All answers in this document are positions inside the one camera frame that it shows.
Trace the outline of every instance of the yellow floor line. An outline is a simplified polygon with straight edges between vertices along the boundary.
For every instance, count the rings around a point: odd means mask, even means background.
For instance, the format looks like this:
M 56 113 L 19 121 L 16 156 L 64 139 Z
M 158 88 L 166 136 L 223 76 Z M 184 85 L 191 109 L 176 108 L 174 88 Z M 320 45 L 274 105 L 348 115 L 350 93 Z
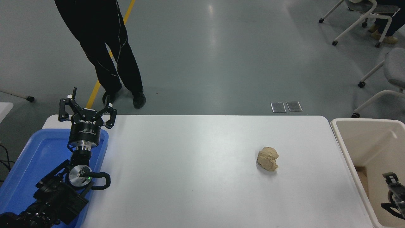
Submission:
M 128 10 L 124 16 L 124 24 L 126 24 L 126 22 L 128 21 L 129 15 L 131 14 L 132 8 L 134 6 L 135 0 L 131 0 L 131 3 L 129 4 Z M 109 52 L 110 57 L 113 57 L 113 53 L 110 51 Z M 98 93 L 98 89 L 100 88 L 100 83 L 96 82 L 96 84 L 94 85 L 92 94 L 90 95 L 89 101 L 87 102 L 86 108 L 91 109 L 94 103 L 94 100 L 96 99 L 96 95 Z

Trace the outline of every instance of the beige shoe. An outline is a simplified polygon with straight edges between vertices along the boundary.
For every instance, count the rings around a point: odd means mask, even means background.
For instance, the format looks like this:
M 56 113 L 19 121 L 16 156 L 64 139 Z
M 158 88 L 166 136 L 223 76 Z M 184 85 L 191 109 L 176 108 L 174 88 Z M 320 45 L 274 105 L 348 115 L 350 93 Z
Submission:
M 381 38 L 381 33 L 378 32 L 378 30 L 376 30 L 375 32 L 373 32 L 371 34 L 371 37 L 373 37 L 376 40 L 379 40 Z M 388 44 L 396 44 L 398 43 L 398 38 L 394 37 L 394 36 L 389 36 L 389 37 L 384 37 L 384 40 L 382 41 L 383 43 L 388 43 Z
M 368 29 L 368 31 L 369 31 L 369 32 L 375 32 L 380 26 L 381 26 L 381 25 L 379 25 L 379 24 L 373 24 L 373 25 Z

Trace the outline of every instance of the black cable on floor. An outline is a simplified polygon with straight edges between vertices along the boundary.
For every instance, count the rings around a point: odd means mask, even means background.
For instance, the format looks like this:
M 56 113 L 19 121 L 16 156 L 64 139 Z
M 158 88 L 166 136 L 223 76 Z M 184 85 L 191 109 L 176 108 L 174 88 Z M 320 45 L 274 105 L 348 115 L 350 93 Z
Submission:
M 4 150 L 6 151 L 6 155 L 7 155 L 7 162 L 9 163 L 9 167 L 10 167 L 10 158 L 9 158 L 9 151 L 7 150 L 7 148 L 3 145 L 0 145 L 1 147 L 4 148 Z
M 2 148 L 4 148 L 4 150 L 6 151 L 6 155 L 7 155 L 7 160 L 0 160 L 0 163 L 3 164 L 8 170 L 9 172 L 11 171 L 11 164 L 10 163 L 14 163 L 13 161 L 10 161 L 10 157 L 9 157 L 9 151 L 7 150 L 7 148 L 3 145 L 0 145 Z

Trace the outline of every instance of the white chair leg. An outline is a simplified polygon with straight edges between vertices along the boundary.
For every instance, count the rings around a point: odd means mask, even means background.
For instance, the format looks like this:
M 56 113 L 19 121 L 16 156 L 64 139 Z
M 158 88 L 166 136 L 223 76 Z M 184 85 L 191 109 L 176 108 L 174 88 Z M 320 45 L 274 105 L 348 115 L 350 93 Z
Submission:
M 348 27 L 345 31 L 343 31 L 338 37 L 336 37 L 336 38 L 333 40 L 333 43 L 337 43 L 338 40 L 339 40 L 340 38 L 342 38 L 342 36 L 346 35 L 346 33 L 350 32 L 350 30 L 352 30 L 352 29 L 353 29 L 354 27 L 356 27 L 358 24 L 362 23 L 362 22 L 365 20 L 365 18 L 366 18 L 367 16 L 368 16 L 367 14 L 363 14 L 356 22 L 354 22 L 350 27 Z
M 3 88 L 0 89 L 0 92 L 4 92 L 4 93 L 7 93 L 7 94 L 16 96 L 16 97 L 24 98 L 25 100 L 27 100 L 29 102 L 33 102 L 35 100 L 35 98 L 33 96 L 24 95 L 24 94 L 14 92 L 14 91 L 10 91 L 10 90 L 6 90 L 6 89 L 3 89 Z
M 403 93 L 396 92 L 396 91 L 393 91 L 393 90 L 383 90 L 381 92 L 378 92 L 376 95 L 372 96 L 370 99 L 368 99 L 368 101 L 364 102 L 364 104 L 360 105 L 360 107 L 356 108 L 353 112 L 358 114 L 361 110 L 363 110 L 369 104 L 375 102 L 378 98 L 380 98 L 380 97 L 382 97 L 382 96 L 384 96 L 386 94 L 391 94 L 391 95 L 394 95 L 396 97 L 405 98 L 405 94 L 403 94 Z
M 344 1 L 345 1 L 345 0 L 340 0 L 340 2 L 339 2 L 338 4 L 336 4 L 336 6 L 333 7 L 325 16 L 323 16 L 323 17 L 319 20 L 319 22 L 322 23 L 322 22 L 325 20 L 325 18 L 327 18 L 327 17 L 329 16 L 329 14 L 331 14 L 333 11 L 335 11 L 335 9 L 336 9 L 337 7 L 339 7 L 340 4 L 342 4 Z
M 360 79 L 360 82 L 364 82 L 367 78 L 369 78 L 372 74 L 374 74 L 378 69 L 380 69 L 384 65 L 384 61 L 380 62 L 377 66 L 375 66 L 370 72 L 368 72 L 364 77 Z
M 384 40 L 385 35 L 387 34 L 388 28 L 391 25 L 392 22 L 392 17 L 388 16 L 388 15 L 370 15 L 369 18 L 376 18 L 376 19 L 386 19 L 388 20 L 387 25 L 385 26 L 384 31 L 381 34 L 380 40 L 378 41 L 378 43 L 375 45 L 376 47 L 380 47 L 382 41 Z
M 383 33 L 381 34 L 381 38 L 378 41 L 378 43 L 379 43 L 378 46 L 382 43 L 385 35 L 387 34 L 388 28 L 390 27 L 391 22 L 392 22 L 392 17 L 388 16 L 387 20 L 388 20 L 387 25 L 385 26 L 385 29 L 384 29 Z
M 365 12 L 363 15 L 360 16 L 360 18 L 354 22 L 350 27 L 348 27 L 344 32 L 342 32 L 338 37 L 336 37 L 333 42 L 332 45 L 337 45 L 338 40 L 346 35 L 346 33 L 348 33 L 350 30 L 352 30 L 356 25 L 360 24 L 362 21 L 364 21 L 366 18 L 370 17 L 370 14 L 374 11 L 374 9 L 377 7 L 377 2 L 376 0 L 368 0 L 369 2 L 371 2 L 373 4 L 373 6 L 369 9 L 369 11 Z

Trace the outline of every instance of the dark pants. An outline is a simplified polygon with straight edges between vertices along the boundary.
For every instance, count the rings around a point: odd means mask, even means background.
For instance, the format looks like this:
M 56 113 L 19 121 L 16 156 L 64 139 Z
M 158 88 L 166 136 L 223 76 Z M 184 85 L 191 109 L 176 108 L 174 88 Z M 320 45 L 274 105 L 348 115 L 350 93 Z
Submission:
M 393 16 L 394 14 L 385 14 L 392 17 L 392 22 L 390 27 L 388 28 L 386 36 L 392 36 L 400 27 L 405 24 L 405 0 L 377 0 L 378 4 L 382 5 L 395 5 L 400 8 L 400 10 Z M 376 19 L 376 24 L 381 25 L 378 28 L 379 33 L 383 33 L 385 26 L 387 25 L 386 19 Z
M 116 0 L 55 0 L 62 19 L 96 68 L 107 93 L 117 92 L 121 78 L 132 93 L 143 90 L 141 74 L 128 43 L 128 34 Z M 108 54 L 107 44 L 117 63 Z

